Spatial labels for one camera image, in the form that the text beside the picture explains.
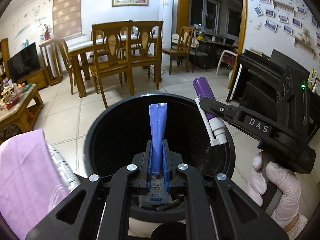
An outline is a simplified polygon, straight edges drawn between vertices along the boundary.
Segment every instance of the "metal screw head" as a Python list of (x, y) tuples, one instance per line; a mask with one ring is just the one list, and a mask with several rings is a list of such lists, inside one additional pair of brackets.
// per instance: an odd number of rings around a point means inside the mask
[(97, 175), (97, 174), (92, 174), (92, 175), (90, 175), (90, 177), (89, 177), (89, 181), (91, 181), (91, 182), (95, 182), (95, 181), (97, 181), (99, 179), (99, 176)]
[(179, 168), (179, 170), (186, 170), (187, 168), (188, 168), (188, 165), (187, 164), (185, 164), (185, 163), (180, 163), (179, 165), (178, 165), (178, 168)]
[(218, 173), (218, 174), (217, 174), (217, 179), (218, 179), (218, 180), (226, 180), (226, 179), (227, 179), (227, 176), (226, 176), (226, 174)]
[(129, 164), (127, 166), (128, 171), (135, 171), (136, 169), (137, 169), (137, 165), (135, 165), (135, 164)]

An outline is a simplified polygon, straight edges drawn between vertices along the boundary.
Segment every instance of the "television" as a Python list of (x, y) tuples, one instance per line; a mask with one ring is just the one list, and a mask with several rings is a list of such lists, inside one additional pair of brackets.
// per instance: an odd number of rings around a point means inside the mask
[(7, 61), (8, 71), (13, 83), (35, 70), (40, 69), (36, 43), (32, 43)]

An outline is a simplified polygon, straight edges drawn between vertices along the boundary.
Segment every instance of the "black piano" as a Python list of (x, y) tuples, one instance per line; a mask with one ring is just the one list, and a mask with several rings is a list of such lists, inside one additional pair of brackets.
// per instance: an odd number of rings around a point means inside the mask
[[(299, 63), (273, 50), (270, 57), (258, 55), (252, 51), (244, 50), (238, 55), (238, 65), (227, 102), (236, 100), (241, 106), (252, 109), (264, 116), (277, 121), (276, 114), (276, 88), (287, 65), (296, 67), (305, 74), (306, 83), (309, 71)], [(308, 141), (315, 135), (320, 127), (320, 99), (319, 96), (310, 94), (310, 125)]]

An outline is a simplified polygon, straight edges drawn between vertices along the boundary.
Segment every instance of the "hand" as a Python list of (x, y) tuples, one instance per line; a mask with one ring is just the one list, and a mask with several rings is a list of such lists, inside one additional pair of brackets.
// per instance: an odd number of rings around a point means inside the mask
[[(262, 197), (266, 190), (266, 181), (260, 172), (263, 165), (262, 152), (253, 158), (253, 169), (246, 193), (259, 205), (262, 206)], [(271, 215), (271, 218), (281, 226), (286, 232), (300, 225), (299, 232), (305, 226), (306, 218), (298, 214), (299, 200), (301, 195), (300, 180), (290, 170), (284, 169), (277, 163), (269, 162), (266, 166), (266, 174), (269, 180), (278, 186), (283, 192), (281, 200)]]

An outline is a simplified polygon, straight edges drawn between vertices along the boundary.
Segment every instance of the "trash can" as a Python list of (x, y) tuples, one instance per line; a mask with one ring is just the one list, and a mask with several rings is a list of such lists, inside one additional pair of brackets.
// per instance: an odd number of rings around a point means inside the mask
[[(171, 94), (145, 94), (130, 97), (106, 109), (92, 124), (84, 143), (84, 162), (88, 175), (108, 176), (132, 162), (135, 154), (145, 152), (151, 139), (149, 105), (167, 103), (164, 138), (169, 149), (182, 155), (184, 163), (213, 176), (223, 172), (232, 177), (235, 147), (226, 129), (228, 142), (211, 147), (204, 122), (194, 100)], [(133, 196), (130, 216), (155, 223), (185, 219), (183, 196), (172, 209), (156, 211), (138, 206)]]

